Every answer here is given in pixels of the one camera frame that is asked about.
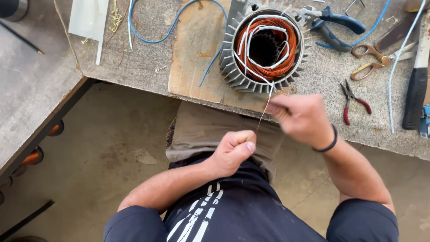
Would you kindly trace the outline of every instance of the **khaki shorts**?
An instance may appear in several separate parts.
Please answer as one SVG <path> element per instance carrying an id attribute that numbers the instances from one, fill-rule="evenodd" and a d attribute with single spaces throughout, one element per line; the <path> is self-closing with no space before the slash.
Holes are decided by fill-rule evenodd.
<path id="1" fill-rule="evenodd" d="M 176 116 L 172 144 L 166 150 L 166 156 L 170 162 L 177 162 L 204 151 L 215 151 L 228 131 L 255 132 L 257 126 L 258 119 L 182 101 Z M 276 173 L 273 158 L 285 135 L 278 124 L 264 120 L 256 134 L 256 150 L 252 157 L 267 172 L 271 182 Z"/>

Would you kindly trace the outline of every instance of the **copper winding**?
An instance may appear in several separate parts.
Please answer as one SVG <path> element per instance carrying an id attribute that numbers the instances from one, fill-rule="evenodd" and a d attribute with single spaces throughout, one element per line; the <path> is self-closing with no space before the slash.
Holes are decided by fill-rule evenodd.
<path id="1" fill-rule="evenodd" d="M 257 65 L 254 65 L 253 63 L 251 63 L 249 61 L 249 57 L 247 57 L 246 66 L 249 69 L 251 69 L 252 71 L 254 71 L 255 73 L 257 73 L 260 76 L 264 77 L 266 80 L 271 81 L 275 77 L 284 75 L 284 73 L 286 73 L 291 68 L 291 66 L 293 65 L 294 59 L 295 59 L 295 54 L 294 53 L 295 53 L 295 49 L 297 47 L 297 38 L 296 38 L 296 35 L 294 33 L 294 29 L 291 26 L 291 24 L 288 23 L 285 20 L 277 19 L 277 18 L 256 19 L 251 24 L 251 26 L 249 27 L 248 34 L 251 34 L 251 32 L 257 26 L 259 26 L 259 25 L 277 26 L 277 27 L 280 27 L 280 28 L 284 28 L 284 29 L 286 29 L 286 32 L 288 34 L 288 44 L 290 46 L 290 50 L 289 50 L 290 55 L 287 57 L 287 59 L 284 62 L 280 63 L 275 68 L 273 68 L 273 69 L 271 69 L 271 68 L 269 68 L 269 69 L 261 68 L 261 67 L 259 67 Z M 241 30 L 241 32 L 239 33 L 239 36 L 238 36 L 237 40 L 241 40 L 242 39 L 243 35 L 246 33 L 246 30 L 247 30 L 247 26 Z M 278 36 L 281 39 L 281 41 L 285 41 L 286 40 L 285 33 L 281 32 L 281 31 L 277 31 L 277 30 L 271 30 L 271 31 L 272 31 L 272 33 L 274 35 Z M 236 49 L 235 49 L 236 53 L 238 52 L 239 47 L 240 47 L 240 41 L 237 41 Z M 244 49 L 244 48 L 245 48 L 245 42 L 243 42 L 243 44 L 242 44 L 242 49 Z M 283 52 L 279 56 L 279 59 L 281 59 L 282 57 L 284 57 L 287 54 L 287 51 L 288 51 L 287 48 L 284 48 Z M 246 51 L 242 51 L 240 55 L 238 54 L 238 56 L 240 57 L 241 61 L 244 62 L 245 56 L 246 56 Z M 240 67 L 240 69 L 242 71 L 245 70 L 244 66 L 241 63 L 238 63 L 238 65 L 239 65 L 239 67 Z M 251 76 L 255 80 L 263 81 L 261 78 L 255 76 L 254 74 L 252 74 L 249 71 L 246 74 L 249 75 L 249 76 Z"/>

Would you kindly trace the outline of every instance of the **pencil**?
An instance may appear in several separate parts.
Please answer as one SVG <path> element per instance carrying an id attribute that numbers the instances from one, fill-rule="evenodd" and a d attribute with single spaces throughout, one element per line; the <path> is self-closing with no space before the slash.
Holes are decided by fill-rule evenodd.
<path id="1" fill-rule="evenodd" d="M 9 32 L 13 35 L 15 35 L 15 37 L 17 37 L 18 39 L 20 39 L 22 42 L 26 43 L 28 46 L 30 46 L 32 49 L 34 49 L 37 53 L 43 55 L 43 52 L 37 48 L 35 45 L 33 45 L 30 41 L 26 40 L 24 37 L 22 37 L 20 34 L 18 34 L 17 32 L 15 32 L 13 29 L 9 28 L 6 24 L 2 23 L 0 21 L 0 25 L 3 26 L 5 29 L 9 30 Z"/>

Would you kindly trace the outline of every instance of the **orange-handled scissors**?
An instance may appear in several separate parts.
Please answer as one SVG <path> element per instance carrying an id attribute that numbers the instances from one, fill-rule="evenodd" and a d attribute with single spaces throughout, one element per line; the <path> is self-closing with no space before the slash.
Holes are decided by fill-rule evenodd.
<path id="1" fill-rule="evenodd" d="M 357 48 L 360 48 L 360 47 L 366 48 L 366 51 L 364 53 L 357 53 Z M 416 56 L 417 55 L 417 53 L 416 53 L 417 49 L 418 49 L 418 41 L 408 44 L 407 46 L 405 46 L 403 48 L 403 51 L 399 57 L 399 61 L 400 60 L 406 60 L 406 59 L 409 59 L 409 58 Z M 378 58 L 380 60 L 380 63 L 375 63 L 375 62 L 367 63 L 367 64 L 360 66 L 355 71 L 353 71 L 351 73 L 351 79 L 355 80 L 355 81 L 359 81 L 359 80 L 363 80 L 364 78 L 368 77 L 374 70 L 381 68 L 381 67 L 386 67 L 389 64 L 391 64 L 392 62 L 394 62 L 397 58 L 397 55 L 399 54 L 399 50 L 392 53 L 391 55 L 383 56 L 381 53 L 379 53 L 377 50 L 375 50 L 372 46 L 370 46 L 368 44 L 358 44 L 358 45 L 354 46 L 354 48 L 352 48 L 351 53 L 359 59 L 365 55 L 374 55 L 376 58 Z M 371 67 L 370 71 L 367 74 L 365 74 L 364 76 L 357 78 L 356 75 L 367 67 Z"/>

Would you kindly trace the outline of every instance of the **navy t-shirt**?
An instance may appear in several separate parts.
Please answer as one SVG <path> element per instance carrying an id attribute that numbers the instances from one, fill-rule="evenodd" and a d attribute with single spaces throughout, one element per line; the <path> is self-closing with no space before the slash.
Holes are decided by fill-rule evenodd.
<path id="1" fill-rule="evenodd" d="M 206 152 L 171 167 L 196 164 Z M 335 210 L 326 238 L 285 208 L 252 159 L 231 177 L 212 181 L 179 199 L 161 220 L 155 209 L 132 206 L 104 229 L 105 242 L 398 241 L 396 216 L 377 202 L 349 199 Z"/>

